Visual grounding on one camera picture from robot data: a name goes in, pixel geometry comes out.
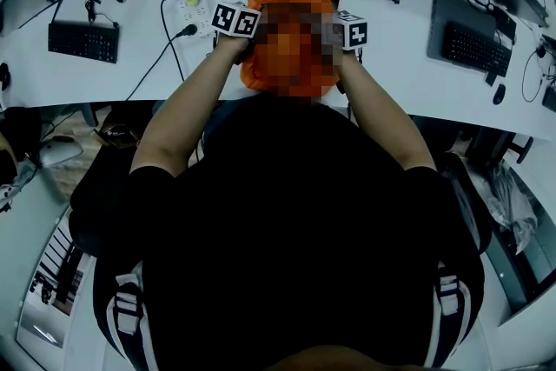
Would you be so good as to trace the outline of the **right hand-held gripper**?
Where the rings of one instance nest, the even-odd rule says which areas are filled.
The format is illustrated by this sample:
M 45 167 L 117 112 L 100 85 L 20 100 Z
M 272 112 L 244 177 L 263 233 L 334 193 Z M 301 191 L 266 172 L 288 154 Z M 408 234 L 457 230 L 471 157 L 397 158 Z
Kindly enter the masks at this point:
M 356 50 L 367 44 L 368 22 L 346 10 L 339 10 L 334 17 L 334 31 L 339 34 L 341 47 L 346 51 Z

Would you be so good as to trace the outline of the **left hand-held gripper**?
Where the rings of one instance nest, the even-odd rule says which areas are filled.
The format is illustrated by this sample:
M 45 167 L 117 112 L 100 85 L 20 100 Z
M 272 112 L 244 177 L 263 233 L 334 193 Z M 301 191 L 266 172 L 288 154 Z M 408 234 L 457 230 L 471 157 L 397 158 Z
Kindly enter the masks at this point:
M 242 3 L 218 3 L 211 25 L 219 33 L 232 37 L 251 39 L 261 17 L 259 10 L 248 8 Z

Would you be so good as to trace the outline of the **person's left forearm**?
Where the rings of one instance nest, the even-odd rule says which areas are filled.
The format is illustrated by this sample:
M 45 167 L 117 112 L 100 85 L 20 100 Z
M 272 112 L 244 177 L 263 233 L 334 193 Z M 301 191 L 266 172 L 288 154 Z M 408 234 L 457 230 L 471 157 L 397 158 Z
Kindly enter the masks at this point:
M 179 176 L 202 136 L 229 72 L 249 40 L 220 34 L 213 51 L 155 113 L 131 163 L 133 171 L 155 167 Z

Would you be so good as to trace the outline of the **person's right forearm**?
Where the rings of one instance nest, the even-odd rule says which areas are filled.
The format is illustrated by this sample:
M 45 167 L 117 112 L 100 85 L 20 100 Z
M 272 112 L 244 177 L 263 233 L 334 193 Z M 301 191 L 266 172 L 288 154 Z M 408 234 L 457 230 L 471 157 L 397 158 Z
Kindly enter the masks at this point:
M 338 74 L 355 120 L 368 136 L 404 170 L 435 168 L 434 159 L 412 119 L 372 78 L 354 53 L 341 55 Z

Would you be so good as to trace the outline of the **white table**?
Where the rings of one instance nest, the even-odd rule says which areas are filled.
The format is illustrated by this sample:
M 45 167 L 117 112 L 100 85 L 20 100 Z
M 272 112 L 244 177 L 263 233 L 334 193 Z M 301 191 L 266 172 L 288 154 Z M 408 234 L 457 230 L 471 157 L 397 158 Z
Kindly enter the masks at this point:
M 210 39 L 180 38 L 163 53 L 178 29 L 162 0 L 103 0 L 100 11 L 121 28 L 116 63 L 51 53 L 47 28 L 52 19 L 82 21 L 83 0 L 64 0 L 19 30 L 0 38 L 0 62 L 11 83 L 0 91 L 0 105 L 36 107 L 67 103 L 162 100 L 211 51 Z M 211 3 L 238 0 L 209 0 Z M 529 56 L 537 40 L 520 25 L 505 78 L 506 96 L 493 104 L 493 88 L 481 73 L 427 57 L 432 0 L 341 0 L 341 7 L 369 22 L 363 62 L 379 84 L 408 113 L 505 129 L 556 140 L 556 113 L 538 92 L 540 66 Z

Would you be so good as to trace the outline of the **white power strip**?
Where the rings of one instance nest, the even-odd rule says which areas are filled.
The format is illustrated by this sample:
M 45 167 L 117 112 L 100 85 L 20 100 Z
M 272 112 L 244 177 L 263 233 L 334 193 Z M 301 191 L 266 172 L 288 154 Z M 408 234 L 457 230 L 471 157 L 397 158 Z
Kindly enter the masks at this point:
M 194 39 L 204 40 L 213 36 L 211 0 L 168 0 L 169 17 L 177 31 L 195 25 Z

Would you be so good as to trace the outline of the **grey laptop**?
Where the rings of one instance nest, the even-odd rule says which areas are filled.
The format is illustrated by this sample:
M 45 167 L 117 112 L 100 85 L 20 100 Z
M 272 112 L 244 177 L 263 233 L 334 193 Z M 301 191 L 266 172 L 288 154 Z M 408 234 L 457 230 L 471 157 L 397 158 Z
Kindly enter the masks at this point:
M 441 50 L 448 23 L 466 27 L 485 39 L 494 39 L 495 19 L 486 12 L 475 9 L 465 0 L 433 0 L 427 44 L 429 58 L 443 60 Z

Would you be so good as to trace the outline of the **black keyboard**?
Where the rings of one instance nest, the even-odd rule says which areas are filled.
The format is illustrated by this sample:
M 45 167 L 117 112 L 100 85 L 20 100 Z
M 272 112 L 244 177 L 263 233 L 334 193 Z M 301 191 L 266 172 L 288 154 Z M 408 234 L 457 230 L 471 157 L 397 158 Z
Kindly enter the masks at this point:
M 460 66 L 505 77 L 512 51 L 480 33 L 455 22 L 444 29 L 441 56 Z
M 48 28 L 48 51 L 105 63 L 116 63 L 119 29 L 91 24 L 53 22 Z

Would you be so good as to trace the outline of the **black phone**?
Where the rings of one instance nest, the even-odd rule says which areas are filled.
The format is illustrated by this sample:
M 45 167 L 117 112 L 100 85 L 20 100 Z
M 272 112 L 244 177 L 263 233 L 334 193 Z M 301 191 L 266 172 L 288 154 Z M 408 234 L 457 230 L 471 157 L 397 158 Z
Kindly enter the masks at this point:
M 516 22 L 498 6 L 492 6 L 490 14 L 495 19 L 496 29 L 510 39 L 512 44 L 515 44 Z

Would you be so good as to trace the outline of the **black bag with logo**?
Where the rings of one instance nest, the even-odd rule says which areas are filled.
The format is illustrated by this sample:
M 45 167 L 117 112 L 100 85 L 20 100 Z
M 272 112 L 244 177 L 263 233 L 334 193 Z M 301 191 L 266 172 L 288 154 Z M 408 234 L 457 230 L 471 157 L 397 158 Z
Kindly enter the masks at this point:
M 109 125 L 95 129 L 95 134 L 100 143 L 106 147 L 116 149 L 134 148 L 139 139 L 126 125 Z

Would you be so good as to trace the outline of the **grey bag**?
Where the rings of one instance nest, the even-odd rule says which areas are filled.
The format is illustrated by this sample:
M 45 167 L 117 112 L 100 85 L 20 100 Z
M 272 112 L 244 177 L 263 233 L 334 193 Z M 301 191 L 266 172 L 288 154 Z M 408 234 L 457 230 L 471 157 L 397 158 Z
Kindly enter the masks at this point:
M 435 157 L 439 172 L 451 183 L 463 221 L 467 225 L 479 254 L 484 254 L 492 240 L 493 218 L 474 187 L 466 166 L 453 152 Z

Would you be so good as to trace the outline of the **person's black shirt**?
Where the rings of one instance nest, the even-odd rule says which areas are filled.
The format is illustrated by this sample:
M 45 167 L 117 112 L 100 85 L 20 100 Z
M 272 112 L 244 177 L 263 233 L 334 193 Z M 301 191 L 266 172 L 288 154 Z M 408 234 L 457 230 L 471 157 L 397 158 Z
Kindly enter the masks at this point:
M 263 371 L 318 346 L 423 365 L 473 326 L 484 269 L 449 181 L 404 170 L 321 104 L 223 106 L 179 176 L 130 173 L 145 201 L 134 256 L 96 262 L 93 302 L 137 371 Z

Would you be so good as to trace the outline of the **grey chair base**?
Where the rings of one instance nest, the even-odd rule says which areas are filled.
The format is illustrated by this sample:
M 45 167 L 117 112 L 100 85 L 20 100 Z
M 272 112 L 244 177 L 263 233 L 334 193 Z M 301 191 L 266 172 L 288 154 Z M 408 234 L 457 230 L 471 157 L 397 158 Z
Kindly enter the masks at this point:
M 67 162 L 82 153 L 82 145 L 72 137 L 55 136 L 41 145 L 38 160 L 42 168 L 49 168 Z

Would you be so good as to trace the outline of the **clear plastic bag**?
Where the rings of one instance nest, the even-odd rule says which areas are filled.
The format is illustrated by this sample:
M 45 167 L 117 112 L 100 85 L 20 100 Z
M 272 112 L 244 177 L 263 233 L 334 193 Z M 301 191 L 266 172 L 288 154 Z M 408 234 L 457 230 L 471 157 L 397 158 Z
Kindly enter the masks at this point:
M 538 219 L 526 195 L 523 194 L 509 169 L 496 165 L 488 171 L 492 195 L 486 205 L 493 219 L 507 231 L 520 254 L 531 241 Z

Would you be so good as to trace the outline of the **black rack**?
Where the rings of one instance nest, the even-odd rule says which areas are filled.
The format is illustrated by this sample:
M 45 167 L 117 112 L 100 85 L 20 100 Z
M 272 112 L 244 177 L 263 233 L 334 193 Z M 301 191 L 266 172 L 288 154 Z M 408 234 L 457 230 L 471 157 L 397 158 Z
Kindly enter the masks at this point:
M 58 225 L 36 267 L 29 292 L 37 294 L 42 303 L 69 314 L 83 278 L 79 268 L 83 259 L 85 254 L 73 242 L 69 230 Z

